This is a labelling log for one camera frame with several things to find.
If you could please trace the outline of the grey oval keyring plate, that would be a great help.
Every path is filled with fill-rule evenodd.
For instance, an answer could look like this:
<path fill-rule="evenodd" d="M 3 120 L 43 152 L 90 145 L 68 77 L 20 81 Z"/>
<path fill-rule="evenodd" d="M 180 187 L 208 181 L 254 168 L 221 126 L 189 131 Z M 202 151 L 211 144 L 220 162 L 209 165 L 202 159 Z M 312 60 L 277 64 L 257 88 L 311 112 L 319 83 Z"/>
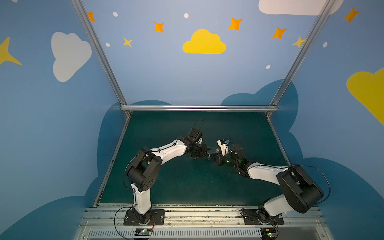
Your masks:
<path fill-rule="evenodd" d="M 217 148 L 207 148 L 207 155 L 209 160 L 215 161 L 218 158 L 220 150 Z"/>

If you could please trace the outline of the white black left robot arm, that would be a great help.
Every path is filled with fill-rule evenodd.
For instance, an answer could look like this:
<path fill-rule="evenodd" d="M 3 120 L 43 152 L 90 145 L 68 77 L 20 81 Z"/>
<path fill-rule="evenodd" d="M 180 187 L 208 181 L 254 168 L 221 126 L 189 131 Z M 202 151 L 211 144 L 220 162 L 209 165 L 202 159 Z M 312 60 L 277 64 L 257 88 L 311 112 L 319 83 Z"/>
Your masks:
<path fill-rule="evenodd" d="M 132 212 L 138 224 L 145 225 L 150 221 L 151 187 L 155 184 L 163 164 L 184 154 L 190 154 L 192 159 L 208 155 L 202 136 L 200 130 L 192 128 L 185 137 L 176 138 L 164 146 L 153 149 L 142 147 L 127 165 L 125 176 L 133 189 Z"/>

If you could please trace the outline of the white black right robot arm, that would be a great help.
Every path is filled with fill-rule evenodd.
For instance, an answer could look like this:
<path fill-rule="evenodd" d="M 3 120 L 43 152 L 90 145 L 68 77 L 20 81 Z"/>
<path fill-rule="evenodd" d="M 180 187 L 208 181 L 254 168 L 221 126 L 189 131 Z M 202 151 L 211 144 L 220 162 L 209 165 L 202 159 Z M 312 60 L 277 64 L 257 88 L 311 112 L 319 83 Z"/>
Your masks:
<path fill-rule="evenodd" d="M 208 150 L 209 158 L 217 165 L 232 166 L 244 178 L 269 182 L 281 188 L 281 195 L 258 206 L 257 218 L 260 222 L 266 222 L 285 212 L 304 214 L 324 197 L 323 190 L 302 166 L 252 163 L 241 146 L 221 142 L 219 145 L 216 149 Z"/>

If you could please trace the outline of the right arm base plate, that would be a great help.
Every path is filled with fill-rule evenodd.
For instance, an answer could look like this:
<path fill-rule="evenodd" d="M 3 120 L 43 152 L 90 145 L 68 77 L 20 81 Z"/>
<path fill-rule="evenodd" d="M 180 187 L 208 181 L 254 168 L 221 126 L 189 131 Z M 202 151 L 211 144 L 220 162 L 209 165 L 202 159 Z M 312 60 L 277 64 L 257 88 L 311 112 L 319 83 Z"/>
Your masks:
<path fill-rule="evenodd" d="M 259 209 L 241 209 L 240 215 L 242 216 L 245 225 L 283 225 L 284 220 L 282 215 L 270 216 L 263 210 Z"/>

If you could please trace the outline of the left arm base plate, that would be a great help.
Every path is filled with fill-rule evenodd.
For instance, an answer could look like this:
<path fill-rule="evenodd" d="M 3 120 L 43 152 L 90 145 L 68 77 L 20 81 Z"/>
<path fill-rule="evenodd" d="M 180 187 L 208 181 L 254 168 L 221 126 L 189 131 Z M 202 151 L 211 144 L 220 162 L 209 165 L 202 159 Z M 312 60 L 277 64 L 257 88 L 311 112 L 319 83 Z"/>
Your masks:
<path fill-rule="evenodd" d="M 124 226 L 163 226 L 165 220 L 165 210 L 149 209 L 145 214 L 139 214 L 135 209 L 126 211 Z"/>

